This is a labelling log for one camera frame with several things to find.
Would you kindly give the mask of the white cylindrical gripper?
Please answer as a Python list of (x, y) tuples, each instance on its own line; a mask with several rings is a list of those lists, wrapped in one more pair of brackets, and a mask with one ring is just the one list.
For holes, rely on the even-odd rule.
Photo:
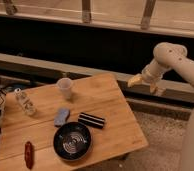
[(151, 83), (150, 84), (150, 93), (155, 93), (157, 91), (157, 85), (156, 82), (162, 79), (163, 76), (163, 70), (162, 68), (157, 65), (151, 65), (148, 64), (141, 72), (142, 76), (140, 74), (136, 74), (133, 77), (131, 77), (128, 80), (127, 85), (129, 87), (132, 87), (134, 85), (139, 85), (142, 83), (142, 78), (145, 82)]

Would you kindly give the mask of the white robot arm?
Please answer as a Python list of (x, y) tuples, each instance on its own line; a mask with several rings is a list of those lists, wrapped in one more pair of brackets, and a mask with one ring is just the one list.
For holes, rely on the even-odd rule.
[[(157, 89), (156, 83), (171, 69), (194, 87), (194, 61), (187, 57), (185, 46), (161, 42), (154, 47), (153, 56), (140, 73), (128, 80), (128, 87), (145, 82), (150, 84), (153, 93)], [(187, 124), (178, 171), (194, 171), (194, 109)]]

